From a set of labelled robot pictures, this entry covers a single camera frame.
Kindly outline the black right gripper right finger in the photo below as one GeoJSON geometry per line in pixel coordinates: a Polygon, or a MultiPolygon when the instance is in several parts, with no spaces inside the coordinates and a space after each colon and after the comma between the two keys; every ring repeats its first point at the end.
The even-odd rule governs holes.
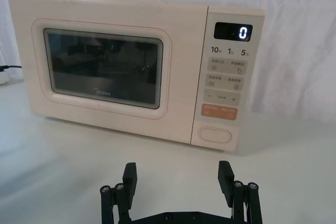
{"type": "Polygon", "coordinates": [[[262,223],[259,186],[250,182],[247,185],[236,180],[228,161],[218,165],[218,182],[225,196],[231,217],[226,223],[262,223]]]}

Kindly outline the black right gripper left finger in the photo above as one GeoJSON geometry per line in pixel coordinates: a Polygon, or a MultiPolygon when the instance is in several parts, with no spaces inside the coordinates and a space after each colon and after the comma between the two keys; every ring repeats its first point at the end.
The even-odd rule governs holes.
{"type": "Polygon", "coordinates": [[[114,223],[113,207],[118,207],[119,223],[132,223],[129,210],[137,184],[136,163],[127,163],[122,176],[122,182],[113,188],[104,185],[100,188],[101,223],[114,223]]]}

